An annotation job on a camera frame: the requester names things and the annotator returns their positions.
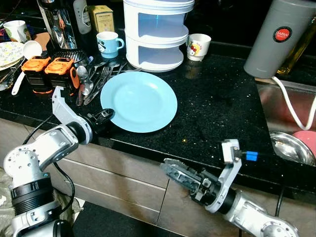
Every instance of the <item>pink bowl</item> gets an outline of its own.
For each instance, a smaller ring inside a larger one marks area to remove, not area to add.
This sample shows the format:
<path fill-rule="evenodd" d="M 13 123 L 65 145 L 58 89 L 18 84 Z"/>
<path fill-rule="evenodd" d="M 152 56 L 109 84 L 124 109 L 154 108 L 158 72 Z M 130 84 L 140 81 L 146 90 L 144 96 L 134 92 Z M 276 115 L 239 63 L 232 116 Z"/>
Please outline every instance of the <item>pink bowl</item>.
<path fill-rule="evenodd" d="M 314 131 L 298 131 L 293 134 L 294 137 L 300 139 L 312 151 L 316 157 L 316 132 Z"/>

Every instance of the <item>metal bowl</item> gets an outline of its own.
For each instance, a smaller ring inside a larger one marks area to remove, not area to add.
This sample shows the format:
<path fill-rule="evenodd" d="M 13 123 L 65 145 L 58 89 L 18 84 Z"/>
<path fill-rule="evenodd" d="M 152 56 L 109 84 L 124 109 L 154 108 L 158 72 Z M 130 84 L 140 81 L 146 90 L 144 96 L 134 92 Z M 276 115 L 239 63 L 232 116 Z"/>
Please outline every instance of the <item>metal bowl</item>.
<path fill-rule="evenodd" d="M 316 165 L 312 151 L 299 139 L 284 132 L 271 131 L 270 137 L 275 153 L 287 160 Z"/>

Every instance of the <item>cabinet door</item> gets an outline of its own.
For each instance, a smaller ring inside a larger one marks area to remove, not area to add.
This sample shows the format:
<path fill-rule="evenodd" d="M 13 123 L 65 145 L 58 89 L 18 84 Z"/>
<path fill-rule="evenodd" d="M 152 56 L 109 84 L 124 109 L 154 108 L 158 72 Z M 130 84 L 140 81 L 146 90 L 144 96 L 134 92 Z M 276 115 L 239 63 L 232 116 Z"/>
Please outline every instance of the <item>cabinet door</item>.
<path fill-rule="evenodd" d="M 274 215 L 277 196 L 249 189 L 243 186 L 233 186 L 241 189 Z M 284 198 L 280 208 L 280 218 L 295 225 L 300 236 L 315 236 L 316 205 L 302 203 Z M 203 206 L 192 201 L 186 189 L 173 181 L 169 181 L 165 198 L 160 211 L 158 226 L 188 237 L 235 237 L 238 228 L 222 218 L 220 213 L 211 214 Z"/>
<path fill-rule="evenodd" d="M 5 156 L 15 147 L 21 146 L 29 135 L 24 125 L 0 118 L 0 166 Z"/>
<path fill-rule="evenodd" d="M 32 127 L 26 128 L 29 131 L 33 130 Z M 39 130 L 33 137 L 36 138 L 43 132 Z M 164 189 L 167 187 L 168 177 L 160 169 L 160 163 L 147 158 L 90 143 L 88 145 L 79 145 L 77 150 L 67 156 L 67 159 Z"/>
<path fill-rule="evenodd" d="M 188 237 L 238 236 L 237 227 L 225 221 L 221 214 L 210 214 L 192 201 L 188 190 L 172 180 L 166 190 L 158 226 Z"/>
<path fill-rule="evenodd" d="M 145 222 L 157 223 L 164 188 L 68 159 L 58 163 L 73 180 L 76 197 Z M 54 187 L 70 193 L 68 183 L 52 165 L 46 171 L 51 173 Z"/>

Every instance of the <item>white spoon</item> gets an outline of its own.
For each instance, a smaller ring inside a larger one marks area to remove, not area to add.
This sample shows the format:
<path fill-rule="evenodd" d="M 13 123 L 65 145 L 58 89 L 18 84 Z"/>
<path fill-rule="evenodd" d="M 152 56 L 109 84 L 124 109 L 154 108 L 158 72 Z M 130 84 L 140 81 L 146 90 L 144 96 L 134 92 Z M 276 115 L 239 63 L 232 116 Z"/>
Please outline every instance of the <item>white spoon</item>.
<path fill-rule="evenodd" d="M 33 56 L 40 56 L 41 53 L 42 53 L 41 45 L 35 40 L 27 41 L 23 46 L 23 56 L 27 60 L 31 59 Z M 12 95 L 16 95 L 19 92 L 20 85 L 23 81 L 24 76 L 25 76 L 25 73 L 22 71 L 13 86 L 13 89 L 11 91 Z"/>

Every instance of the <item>mug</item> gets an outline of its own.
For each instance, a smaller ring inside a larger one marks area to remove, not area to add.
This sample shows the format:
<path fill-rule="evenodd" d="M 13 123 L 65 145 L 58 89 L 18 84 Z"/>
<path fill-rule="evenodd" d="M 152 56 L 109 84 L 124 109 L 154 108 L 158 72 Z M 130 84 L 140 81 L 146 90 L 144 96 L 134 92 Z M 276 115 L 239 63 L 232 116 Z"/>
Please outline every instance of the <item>mug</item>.
<path fill-rule="evenodd" d="M 99 51 L 104 58 L 115 58 L 118 56 L 118 50 L 123 48 L 125 43 L 118 38 L 118 34 L 111 31 L 103 31 L 97 34 L 97 43 Z"/>
<path fill-rule="evenodd" d="M 192 34 L 188 36 L 187 57 L 193 61 L 201 61 L 208 51 L 212 38 L 204 34 Z"/>
<path fill-rule="evenodd" d="M 26 41 L 31 40 L 31 35 L 25 21 L 9 21 L 4 23 L 3 27 L 13 42 L 25 43 Z"/>

